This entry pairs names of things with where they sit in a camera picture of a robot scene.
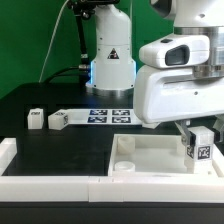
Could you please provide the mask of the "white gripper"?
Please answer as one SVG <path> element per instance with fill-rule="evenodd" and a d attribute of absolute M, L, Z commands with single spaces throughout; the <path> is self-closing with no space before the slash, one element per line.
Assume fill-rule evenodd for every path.
<path fill-rule="evenodd" d="M 193 67 L 207 61 L 210 40 L 204 35 L 170 34 L 140 48 L 144 65 L 135 81 L 133 108 L 145 124 L 176 121 L 184 146 L 192 146 L 190 118 L 224 113 L 224 77 L 198 79 Z M 224 140 L 224 116 L 213 128 Z"/>

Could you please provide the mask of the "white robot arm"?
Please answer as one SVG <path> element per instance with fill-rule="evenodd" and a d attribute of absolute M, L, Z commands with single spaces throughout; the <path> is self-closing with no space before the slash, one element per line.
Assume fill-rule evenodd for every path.
<path fill-rule="evenodd" d="M 97 55 L 86 87 L 102 95 L 134 91 L 145 125 L 224 114 L 224 0 L 149 0 L 173 32 L 131 58 L 130 21 L 108 4 L 96 7 Z"/>

